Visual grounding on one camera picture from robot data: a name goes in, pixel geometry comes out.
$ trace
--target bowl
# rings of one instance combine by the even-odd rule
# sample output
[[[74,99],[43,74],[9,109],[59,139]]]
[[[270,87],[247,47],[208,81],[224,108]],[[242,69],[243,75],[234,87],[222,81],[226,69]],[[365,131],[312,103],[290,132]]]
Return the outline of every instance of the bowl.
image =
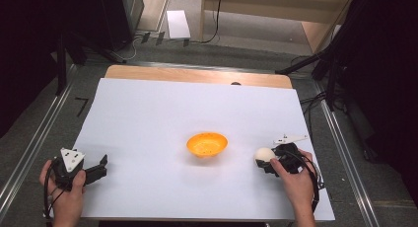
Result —
[[[199,158],[213,157],[221,153],[228,145],[227,138],[216,132],[203,132],[187,141],[187,149]]]

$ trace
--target gray floor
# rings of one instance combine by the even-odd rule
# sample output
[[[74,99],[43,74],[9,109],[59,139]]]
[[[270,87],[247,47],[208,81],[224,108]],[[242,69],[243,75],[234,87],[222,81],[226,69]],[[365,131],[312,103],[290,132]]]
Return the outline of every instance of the gray floor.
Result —
[[[297,35],[303,35],[299,28],[292,31]],[[277,37],[282,40],[287,38],[285,35]],[[215,43],[213,45],[191,43],[184,47],[182,41],[165,40],[157,45],[157,40],[154,38],[150,38],[145,43],[140,43],[140,40],[138,40],[135,42],[136,56],[128,60],[128,63],[133,65],[144,62],[174,63],[222,67],[223,70],[237,70],[237,68],[240,68],[256,70],[259,73],[273,73],[275,69],[288,67],[291,60],[297,55],[306,53],[304,49],[298,50],[298,52],[286,51],[290,47],[282,48],[283,50],[267,48],[262,50],[259,47],[253,48],[248,41],[246,42],[247,46],[233,42],[224,46],[214,45]],[[306,42],[301,42],[301,46],[308,47]],[[127,46],[117,54],[130,57],[134,54],[134,50]],[[41,217],[42,192],[37,180],[40,168],[45,160],[56,156],[61,147],[72,148],[92,104],[99,79],[105,75],[106,69],[110,66],[106,60],[97,54],[89,53],[88,56],[89,60],[86,65],[78,66],[68,98],[53,126],[48,130],[46,138],[41,143],[34,163],[10,205],[3,222],[0,223],[1,226],[44,226],[44,220]],[[309,74],[312,69],[311,66],[307,66],[300,72],[291,75],[292,84],[297,89],[300,99],[311,98],[316,94],[314,81]],[[3,169],[0,170],[1,187],[12,175],[49,106],[56,99],[54,97],[55,90],[56,81],[52,81],[36,101],[20,116],[10,131],[0,139],[0,152],[2,154],[0,163],[3,165]],[[82,102],[75,100],[76,97],[90,99],[80,116],[77,116],[77,113],[82,107]],[[335,115],[381,226],[417,226],[417,208],[406,191],[399,174],[386,164],[371,164],[365,161],[361,142],[349,117],[339,111],[335,112]],[[366,226],[321,107],[313,109],[312,124],[313,147],[336,216],[335,221],[318,223],[317,225]],[[271,223],[272,226],[288,226],[288,224],[289,221]],[[80,223],[80,226],[97,225],[98,221],[95,220],[82,220]]]

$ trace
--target white paper sheet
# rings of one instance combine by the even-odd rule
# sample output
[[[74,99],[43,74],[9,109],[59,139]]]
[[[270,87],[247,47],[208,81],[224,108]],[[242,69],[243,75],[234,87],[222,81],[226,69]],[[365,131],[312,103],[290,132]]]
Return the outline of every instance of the white paper sheet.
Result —
[[[190,38],[190,29],[184,11],[167,11],[170,38]]]
[[[204,131],[224,134],[228,147],[193,156],[186,142]],[[86,168],[107,154],[108,171],[87,187],[83,217],[293,219],[281,180],[253,160],[283,133],[308,134],[295,90],[102,79],[75,148]],[[296,143],[316,162],[309,140]],[[326,189],[314,215],[334,219]]]

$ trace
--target human hand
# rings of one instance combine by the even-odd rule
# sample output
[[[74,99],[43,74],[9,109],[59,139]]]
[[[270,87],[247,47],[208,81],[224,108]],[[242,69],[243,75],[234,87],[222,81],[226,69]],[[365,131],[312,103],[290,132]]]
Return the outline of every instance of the human hand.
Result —
[[[40,183],[44,186],[45,177],[51,161],[48,160],[42,168],[39,176]],[[54,212],[54,227],[71,226],[77,225],[81,213],[83,211],[83,193],[84,193],[84,182],[86,181],[86,172],[81,170],[77,173],[73,180],[73,187],[71,191],[65,191],[61,196],[62,189],[56,189],[56,183],[52,178],[48,181],[48,194],[52,194],[53,199],[56,199],[53,203]]]
[[[311,153],[301,149],[299,151],[310,161],[313,160]],[[314,185],[307,168],[304,167],[299,174],[290,174],[277,159],[271,159],[270,164],[283,180],[286,194],[292,203],[299,226],[314,226],[312,211]],[[313,165],[310,162],[306,162],[306,164],[314,172]]]

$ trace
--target floor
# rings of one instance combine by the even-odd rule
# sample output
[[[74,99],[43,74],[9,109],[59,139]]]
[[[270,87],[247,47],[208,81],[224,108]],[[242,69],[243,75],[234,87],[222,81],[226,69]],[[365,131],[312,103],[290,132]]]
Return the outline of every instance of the floor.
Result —
[[[194,0],[170,0],[168,10],[185,10],[189,22],[192,39],[197,37],[195,25],[197,14],[192,10],[192,5],[198,5]],[[212,13],[207,12],[206,19],[211,19]],[[202,65],[221,70],[257,70],[259,73],[273,73],[275,69],[288,67],[291,63],[303,58],[299,55],[311,54],[302,27],[298,22],[278,21],[270,23],[269,19],[234,16],[234,14],[222,14],[220,23],[219,40],[207,44],[191,44],[184,46],[182,42],[164,40],[161,44],[155,38],[148,42],[135,42],[135,49],[127,46],[116,52],[122,57],[131,57],[128,64],[146,64],[147,62],[159,62],[169,66]],[[243,26],[243,22],[258,22],[249,30],[249,25]],[[205,38],[211,37],[209,21]],[[167,32],[167,21],[163,19],[161,32]],[[23,174],[25,177],[21,184],[14,184],[19,191],[7,192],[2,189],[0,200],[12,202],[2,203],[0,212],[1,226],[44,226],[41,217],[41,188],[37,176],[41,165],[48,158],[56,156],[60,147],[72,147],[77,139],[80,127],[83,124],[91,103],[80,112],[83,102],[76,98],[94,98],[96,86],[105,70],[109,66],[102,57],[89,53],[89,60],[85,66],[73,67],[69,70],[73,81],[71,90],[66,94],[66,100],[61,105],[60,112],[52,117],[52,123],[42,127],[44,134],[36,133],[43,118],[50,112],[51,105],[57,105],[57,101],[63,99],[54,96],[56,81],[48,85],[38,96],[36,101],[21,115],[9,133],[0,139],[2,156],[0,163],[3,169],[0,171],[0,186],[4,187],[13,172],[19,169],[19,161],[29,153],[35,152],[30,169]],[[291,80],[298,91],[300,99],[311,98],[317,93],[316,82],[310,78],[313,66],[307,66],[299,73],[292,74]],[[326,78],[319,83],[325,84]],[[354,162],[355,170],[364,186],[367,197],[376,214],[378,224],[370,224],[364,218],[359,207],[359,198],[355,195],[355,187],[352,186],[347,167],[342,162],[342,154],[335,143],[335,134],[329,128],[329,121],[322,105],[312,111],[313,146],[321,164],[321,169],[327,184],[331,198],[331,204],[336,216],[335,221],[317,223],[318,226],[416,226],[418,224],[417,208],[413,204],[406,191],[400,176],[386,164],[372,164],[363,157],[361,142],[351,124],[348,114],[340,111],[333,113],[338,121],[344,142]],[[33,142],[33,137],[40,138],[39,143]],[[271,226],[290,226],[289,221],[271,222]],[[94,220],[83,220],[80,226],[98,226]]]

